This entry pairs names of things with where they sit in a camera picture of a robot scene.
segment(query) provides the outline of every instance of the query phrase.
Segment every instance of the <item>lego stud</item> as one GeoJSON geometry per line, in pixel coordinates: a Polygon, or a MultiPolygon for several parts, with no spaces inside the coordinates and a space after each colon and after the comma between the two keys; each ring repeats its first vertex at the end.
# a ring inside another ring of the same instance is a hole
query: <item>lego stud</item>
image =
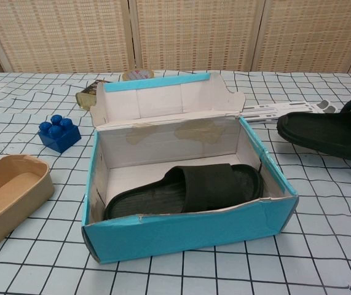
{"type": "Polygon", "coordinates": [[[49,128],[52,127],[52,124],[50,122],[43,122],[39,125],[39,129],[43,134],[48,134],[49,128]]]}
{"type": "Polygon", "coordinates": [[[60,121],[62,121],[62,116],[61,115],[53,115],[51,117],[51,122],[53,125],[59,125],[60,121]]]}
{"type": "Polygon", "coordinates": [[[56,126],[56,125],[52,126],[48,130],[49,136],[53,139],[57,139],[57,138],[61,137],[62,133],[63,133],[62,128],[60,128],[59,126],[56,126]]]}
{"type": "Polygon", "coordinates": [[[63,130],[70,130],[73,127],[73,122],[69,118],[64,118],[60,121],[59,126],[62,127],[63,130]]]}

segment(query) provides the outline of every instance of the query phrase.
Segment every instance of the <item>beige plastic container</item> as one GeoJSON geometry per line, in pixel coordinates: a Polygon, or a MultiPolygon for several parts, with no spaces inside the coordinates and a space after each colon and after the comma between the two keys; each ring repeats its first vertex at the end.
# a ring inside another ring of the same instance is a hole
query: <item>beige plastic container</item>
{"type": "Polygon", "coordinates": [[[47,163],[30,155],[0,159],[0,241],[54,192],[47,163]]]}

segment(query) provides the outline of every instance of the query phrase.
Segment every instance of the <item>slide sandal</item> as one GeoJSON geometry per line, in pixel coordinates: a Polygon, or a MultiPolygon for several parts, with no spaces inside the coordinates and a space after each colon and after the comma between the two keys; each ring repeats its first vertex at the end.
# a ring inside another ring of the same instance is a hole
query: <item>slide sandal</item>
{"type": "Polygon", "coordinates": [[[115,196],[104,219],[134,214],[217,210],[262,196],[263,181],[252,166],[176,166],[163,179],[115,196]]]}
{"type": "Polygon", "coordinates": [[[351,160],[351,100],[337,114],[291,112],[277,129],[291,143],[351,160]]]}

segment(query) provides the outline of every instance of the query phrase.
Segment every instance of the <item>table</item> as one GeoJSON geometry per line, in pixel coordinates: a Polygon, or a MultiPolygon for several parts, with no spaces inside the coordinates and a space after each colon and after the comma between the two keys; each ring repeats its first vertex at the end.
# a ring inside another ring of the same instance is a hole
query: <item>table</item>
{"type": "MultiPolygon", "coordinates": [[[[156,71],[156,76],[188,74],[156,71]]],[[[221,71],[246,105],[351,99],[351,74],[221,71]]],[[[259,240],[98,265],[81,237],[92,148],[90,114],[75,93],[120,74],[0,73],[0,157],[49,163],[55,193],[0,243],[0,294],[351,294],[351,161],[287,143],[275,124],[253,125],[298,190],[283,233],[259,240]],[[52,114],[72,118],[82,139],[62,155],[36,135],[52,114]]]]}

